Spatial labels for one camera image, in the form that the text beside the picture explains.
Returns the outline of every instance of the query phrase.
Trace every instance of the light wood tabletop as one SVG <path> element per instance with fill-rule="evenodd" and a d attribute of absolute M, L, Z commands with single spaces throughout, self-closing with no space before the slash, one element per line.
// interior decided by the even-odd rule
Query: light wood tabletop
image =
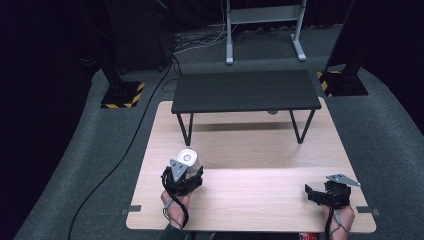
<path fill-rule="evenodd" d="M 308 138 L 298 144 L 288 111 L 199 113 L 193 123 L 193 143 L 204 167 L 203 185 L 192 195 L 186 230 L 323 232 L 321 206 L 307 200 L 305 184 L 324 191 L 328 175 L 342 173 L 359 181 L 339 138 L 325 101 L 316 111 Z M 161 102 L 134 190 L 130 229 L 164 229 L 160 176 L 170 159 L 187 148 L 172 102 Z M 294 111 L 299 130 L 309 111 Z M 371 233 L 376 224 L 358 187 L 352 187 L 356 212 L 352 232 Z"/>

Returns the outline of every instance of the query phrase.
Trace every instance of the white cylindrical object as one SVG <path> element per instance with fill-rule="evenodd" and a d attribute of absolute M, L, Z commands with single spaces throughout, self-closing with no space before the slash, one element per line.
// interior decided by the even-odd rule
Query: white cylindrical object
<path fill-rule="evenodd" d="M 177 161 L 188 166 L 186 178 L 196 175 L 200 168 L 200 161 L 197 153 L 191 149 L 183 149 L 177 157 Z"/>

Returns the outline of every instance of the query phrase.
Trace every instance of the human hand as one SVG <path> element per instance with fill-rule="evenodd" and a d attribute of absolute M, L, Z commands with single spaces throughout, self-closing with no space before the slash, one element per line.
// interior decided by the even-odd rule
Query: human hand
<path fill-rule="evenodd" d="M 177 196 L 178 200 L 182 204 L 184 204 L 185 208 L 188 210 L 188 206 L 190 203 L 191 194 L 193 192 L 190 192 L 189 194 L 185 196 Z M 171 199 L 167 191 L 163 191 L 162 195 L 160 196 L 162 199 L 162 202 L 164 205 Z M 182 229 L 183 223 L 184 223 L 184 212 L 181 209 L 180 205 L 178 205 L 176 202 L 172 201 L 171 205 L 169 205 L 167 209 L 167 214 L 169 217 L 169 224 L 172 225 L 175 228 Z"/>
<path fill-rule="evenodd" d="M 330 207 L 322 205 L 322 209 L 324 211 L 325 220 L 327 220 L 328 215 L 330 214 Z M 337 211 L 337 214 L 340 217 L 341 226 L 339 226 L 339 223 L 335 218 L 336 213 L 334 213 L 330 224 L 330 239 L 346 240 L 349 235 L 350 228 L 352 227 L 353 220 L 355 219 L 355 212 L 350 205 L 335 211 Z"/>

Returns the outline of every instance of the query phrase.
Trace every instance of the metal leg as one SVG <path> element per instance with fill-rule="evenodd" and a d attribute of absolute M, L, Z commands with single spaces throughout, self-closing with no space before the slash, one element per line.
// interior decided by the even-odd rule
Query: metal leg
<path fill-rule="evenodd" d="M 300 42 L 299 42 L 300 29 L 302 29 L 303 16 L 305 15 L 305 8 L 306 8 L 306 0 L 302 0 L 300 4 L 299 17 L 297 18 L 297 23 L 296 23 L 296 32 L 295 34 L 290 35 L 293 42 L 294 49 L 296 50 L 296 53 L 297 53 L 297 57 L 299 58 L 299 61 L 301 62 L 306 61 L 305 52 L 303 51 L 302 45 L 300 45 Z"/>
<path fill-rule="evenodd" d="M 305 139 L 306 132 L 308 131 L 309 125 L 311 124 L 312 117 L 314 116 L 315 110 L 311 110 L 311 113 L 309 114 L 308 120 L 306 121 L 305 128 L 303 129 L 302 137 L 299 136 L 299 130 L 297 129 L 296 120 L 294 119 L 293 111 L 290 110 L 290 117 L 292 119 L 294 132 L 296 133 L 297 142 L 299 144 L 303 143 L 303 140 Z"/>
<path fill-rule="evenodd" d="M 227 65 L 233 65 L 233 42 L 231 38 L 231 6 L 230 0 L 227 0 Z"/>
<path fill-rule="evenodd" d="M 190 124 L 188 126 L 188 134 L 186 132 L 183 119 L 181 118 L 181 114 L 177 113 L 178 122 L 180 123 L 181 131 L 183 132 L 184 142 L 186 146 L 190 146 L 191 142 L 191 131 L 193 128 L 193 113 L 190 113 Z"/>

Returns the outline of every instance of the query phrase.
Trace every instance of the black table leg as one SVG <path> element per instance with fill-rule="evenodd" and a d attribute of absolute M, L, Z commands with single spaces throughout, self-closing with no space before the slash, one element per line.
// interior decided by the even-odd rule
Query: black table leg
<path fill-rule="evenodd" d="M 297 129 L 296 120 L 294 119 L 293 111 L 290 111 L 290 117 L 292 119 L 294 132 L 296 133 L 297 142 L 299 144 L 303 143 L 303 140 L 305 139 L 306 132 L 308 131 L 309 125 L 311 124 L 312 117 L 314 116 L 315 110 L 311 110 L 311 113 L 309 114 L 308 120 L 306 121 L 305 129 L 303 129 L 302 137 L 299 136 L 299 130 Z"/>
<path fill-rule="evenodd" d="M 190 146 L 190 142 L 191 142 L 191 131 L 192 131 L 192 127 L 193 127 L 193 115 L 194 115 L 193 113 L 190 113 L 190 124 L 188 126 L 188 134 L 187 134 L 187 131 L 186 131 L 184 123 L 183 123 L 183 119 L 181 118 L 181 114 L 177 113 L 178 122 L 180 123 L 181 131 L 183 132 L 184 142 L 185 142 L 186 146 Z"/>

